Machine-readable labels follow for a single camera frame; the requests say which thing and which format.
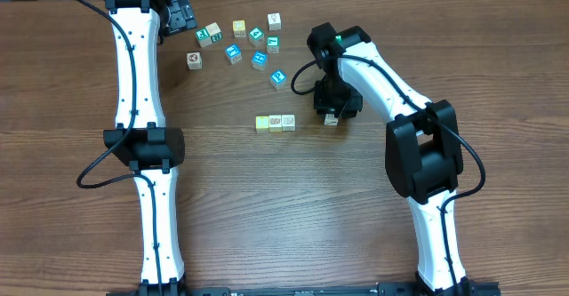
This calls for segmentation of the white patterned block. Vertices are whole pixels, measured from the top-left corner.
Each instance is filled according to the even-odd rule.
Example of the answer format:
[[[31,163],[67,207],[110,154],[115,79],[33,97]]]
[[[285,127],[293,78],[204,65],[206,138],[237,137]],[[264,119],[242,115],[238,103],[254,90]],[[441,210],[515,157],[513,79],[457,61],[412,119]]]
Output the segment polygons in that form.
[[[283,132],[294,132],[296,130],[295,115],[281,115],[281,125]]]
[[[339,119],[334,114],[325,114],[324,125],[337,126]]]

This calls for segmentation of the white block yellow side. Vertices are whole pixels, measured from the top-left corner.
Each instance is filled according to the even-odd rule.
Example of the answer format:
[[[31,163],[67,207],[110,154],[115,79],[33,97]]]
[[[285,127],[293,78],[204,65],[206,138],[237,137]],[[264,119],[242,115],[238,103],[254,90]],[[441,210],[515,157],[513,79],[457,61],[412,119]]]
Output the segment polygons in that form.
[[[270,115],[268,117],[268,129],[270,132],[281,132],[283,130],[282,116]]]

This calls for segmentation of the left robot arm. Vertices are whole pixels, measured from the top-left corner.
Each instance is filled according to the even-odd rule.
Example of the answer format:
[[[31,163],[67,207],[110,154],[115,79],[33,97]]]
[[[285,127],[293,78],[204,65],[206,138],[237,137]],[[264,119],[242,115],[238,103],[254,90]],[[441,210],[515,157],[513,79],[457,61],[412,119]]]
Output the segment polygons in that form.
[[[143,265],[137,295],[186,295],[177,233],[176,183],[183,132],[166,124],[156,48],[166,36],[196,28],[189,0],[104,0],[114,20],[118,69],[115,126],[105,146],[130,170],[140,199]]]

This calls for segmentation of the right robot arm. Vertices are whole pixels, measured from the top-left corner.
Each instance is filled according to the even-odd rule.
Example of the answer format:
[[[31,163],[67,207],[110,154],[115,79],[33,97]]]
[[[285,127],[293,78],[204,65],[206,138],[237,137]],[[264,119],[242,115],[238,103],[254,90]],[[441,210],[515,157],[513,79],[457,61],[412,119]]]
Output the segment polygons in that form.
[[[386,125],[386,174],[409,204],[418,245],[417,281],[409,292],[474,294],[461,264],[453,211],[461,198],[461,151],[470,146],[459,134],[453,106],[410,87],[359,26],[338,32],[324,23],[312,28],[307,46],[325,73],[310,90],[315,111],[326,120],[353,118],[368,103]]]

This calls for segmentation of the green wheelchair symbol block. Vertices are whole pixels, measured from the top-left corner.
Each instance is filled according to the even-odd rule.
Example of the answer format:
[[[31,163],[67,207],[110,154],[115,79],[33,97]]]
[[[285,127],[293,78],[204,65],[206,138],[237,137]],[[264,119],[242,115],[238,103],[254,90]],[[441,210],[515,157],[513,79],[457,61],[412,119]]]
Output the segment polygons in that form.
[[[197,30],[195,35],[196,40],[201,48],[205,48],[206,46],[212,44],[212,37],[206,28]]]

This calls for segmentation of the white block green side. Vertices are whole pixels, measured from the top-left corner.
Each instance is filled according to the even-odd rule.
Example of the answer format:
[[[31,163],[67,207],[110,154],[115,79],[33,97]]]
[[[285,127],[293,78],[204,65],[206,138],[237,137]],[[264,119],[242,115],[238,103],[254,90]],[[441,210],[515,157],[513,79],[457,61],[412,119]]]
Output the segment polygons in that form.
[[[223,38],[223,34],[221,32],[221,29],[216,22],[207,25],[205,27],[205,29],[207,30],[207,32],[208,32],[209,36],[211,37],[211,40],[213,43],[216,43]]]

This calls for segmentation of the white block red symbol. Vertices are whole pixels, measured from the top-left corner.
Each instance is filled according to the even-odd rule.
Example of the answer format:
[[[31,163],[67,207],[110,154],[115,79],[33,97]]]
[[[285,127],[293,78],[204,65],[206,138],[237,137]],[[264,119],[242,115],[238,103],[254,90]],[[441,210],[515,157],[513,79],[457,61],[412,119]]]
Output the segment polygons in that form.
[[[187,65],[190,70],[203,68],[203,60],[200,52],[189,52],[187,54]]]

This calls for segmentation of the blue letter P block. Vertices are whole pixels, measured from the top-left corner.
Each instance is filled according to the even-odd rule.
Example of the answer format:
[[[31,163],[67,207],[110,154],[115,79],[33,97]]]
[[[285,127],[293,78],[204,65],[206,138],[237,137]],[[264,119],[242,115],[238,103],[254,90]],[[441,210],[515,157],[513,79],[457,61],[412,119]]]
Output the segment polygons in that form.
[[[273,72],[270,77],[270,83],[272,84],[272,86],[276,89],[276,90],[280,90],[282,88],[284,88],[286,86],[287,83],[287,76],[286,74],[278,69],[275,72]]]

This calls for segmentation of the yellow top block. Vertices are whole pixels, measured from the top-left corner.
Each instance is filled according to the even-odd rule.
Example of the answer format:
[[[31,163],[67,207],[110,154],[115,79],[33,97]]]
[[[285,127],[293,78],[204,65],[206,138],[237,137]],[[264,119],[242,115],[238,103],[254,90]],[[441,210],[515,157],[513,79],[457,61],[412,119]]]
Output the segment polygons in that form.
[[[232,29],[235,38],[247,37],[246,25],[244,20],[234,20],[232,22]]]

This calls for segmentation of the blue block left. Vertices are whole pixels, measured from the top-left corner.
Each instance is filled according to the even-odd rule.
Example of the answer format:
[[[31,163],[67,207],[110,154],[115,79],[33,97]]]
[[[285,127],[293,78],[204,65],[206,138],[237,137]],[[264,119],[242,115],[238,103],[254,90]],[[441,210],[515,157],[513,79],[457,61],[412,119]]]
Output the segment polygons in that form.
[[[242,52],[237,44],[232,44],[225,49],[225,54],[231,65],[238,63],[242,59]]]

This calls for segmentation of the green number four block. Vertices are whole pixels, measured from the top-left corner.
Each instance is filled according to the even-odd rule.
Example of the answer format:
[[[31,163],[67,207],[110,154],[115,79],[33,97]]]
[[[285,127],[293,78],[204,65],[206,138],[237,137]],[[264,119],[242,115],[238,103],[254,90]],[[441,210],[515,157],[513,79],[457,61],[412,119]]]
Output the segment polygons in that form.
[[[253,46],[260,47],[265,42],[265,34],[259,27],[255,27],[248,33],[248,39]]]

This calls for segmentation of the green number seven block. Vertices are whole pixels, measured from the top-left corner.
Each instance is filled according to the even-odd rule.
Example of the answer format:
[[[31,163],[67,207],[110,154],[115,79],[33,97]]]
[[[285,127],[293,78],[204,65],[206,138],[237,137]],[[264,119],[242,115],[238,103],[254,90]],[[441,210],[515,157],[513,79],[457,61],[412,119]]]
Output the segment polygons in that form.
[[[278,36],[268,36],[266,38],[267,53],[276,54],[280,51],[280,39]]]

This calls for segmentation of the blue block middle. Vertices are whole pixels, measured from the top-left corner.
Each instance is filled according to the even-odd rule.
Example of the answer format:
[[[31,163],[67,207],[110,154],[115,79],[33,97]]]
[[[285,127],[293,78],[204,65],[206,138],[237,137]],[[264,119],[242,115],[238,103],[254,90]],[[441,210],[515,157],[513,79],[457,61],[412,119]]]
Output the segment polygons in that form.
[[[268,55],[264,52],[256,52],[252,56],[252,67],[258,70],[264,70],[267,66]]]

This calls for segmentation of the white block upper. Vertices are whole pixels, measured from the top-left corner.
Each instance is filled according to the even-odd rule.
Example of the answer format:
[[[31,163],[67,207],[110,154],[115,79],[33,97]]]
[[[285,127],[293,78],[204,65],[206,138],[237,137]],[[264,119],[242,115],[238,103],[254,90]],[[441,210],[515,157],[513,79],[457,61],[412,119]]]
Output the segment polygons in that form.
[[[268,29],[270,31],[278,31],[282,28],[282,21],[278,12],[268,15]]]

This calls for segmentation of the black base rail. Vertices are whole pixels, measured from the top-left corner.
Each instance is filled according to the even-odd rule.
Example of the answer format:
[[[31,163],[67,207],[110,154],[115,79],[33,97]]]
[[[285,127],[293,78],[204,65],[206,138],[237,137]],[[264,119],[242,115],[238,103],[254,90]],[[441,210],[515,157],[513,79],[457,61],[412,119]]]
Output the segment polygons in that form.
[[[415,296],[415,295],[464,295],[501,296],[497,283],[461,282],[458,289],[450,288],[429,292],[418,283],[378,283],[373,286],[342,286],[330,288],[245,289],[230,290],[227,287],[189,289],[184,284],[164,284],[160,292],[157,285],[141,284],[131,292],[110,292],[109,295],[128,296]]]

